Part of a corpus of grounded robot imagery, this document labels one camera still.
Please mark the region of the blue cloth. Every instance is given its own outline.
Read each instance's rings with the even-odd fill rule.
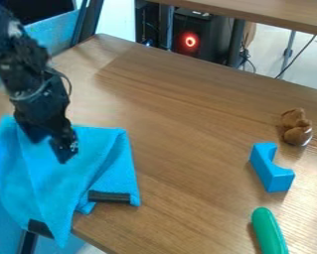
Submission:
[[[140,205],[131,149],[122,129],[74,127],[79,153],[59,164],[49,139],[33,144],[15,119],[0,120],[0,197],[24,229],[30,219],[45,222],[64,247],[74,211],[88,214],[88,191],[130,193]]]

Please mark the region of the green plastic cucumber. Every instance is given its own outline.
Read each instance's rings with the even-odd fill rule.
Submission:
[[[263,254],[288,254],[282,232],[272,212],[259,207],[252,213],[252,226]]]

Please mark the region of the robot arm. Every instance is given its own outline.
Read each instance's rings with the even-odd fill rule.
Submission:
[[[16,121],[34,143],[52,136],[52,149],[65,163],[78,152],[78,141],[65,116],[70,99],[63,75],[47,66],[49,58],[0,5],[0,78],[15,106]]]

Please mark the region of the table leg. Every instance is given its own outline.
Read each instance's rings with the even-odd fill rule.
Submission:
[[[240,44],[243,37],[245,27],[245,20],[235,19],[232,38],[230,40],[229,46],[229,56],[227,61],[227,66],[231,67],[239,67],[239,51],[240,51]]]
[[[173,17],[175,7],[170,5],[159,6],[160,16],[160,45],[167,51],[172,50],[173,43]]]
[[[286,66],[288,65],[288,61],[289,61],[290,54],[291,54],[291,48],[292,48],[292,45],[294,44],[294,40],[295,40],[295,35],[296,35],[296,31],[292,30],[290,37],[289,37],[288,46],[284,52],[284,60],[283,60],[281,71],[283,71],[286,68]]]
[[[71,47],[95,35],[103,2],[104,0],[90,0],[87,7],[87,1],[82,1]]]
[[[38,235],[23,230],[20,237],[18,254],[33,254],[37,246]]]

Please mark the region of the blue block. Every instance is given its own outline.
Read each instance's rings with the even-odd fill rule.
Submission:
[[[288,191],[295,178],[292,170],[272,163],[276,150],[275,143],[255,143],[249,159],[267,192]]]

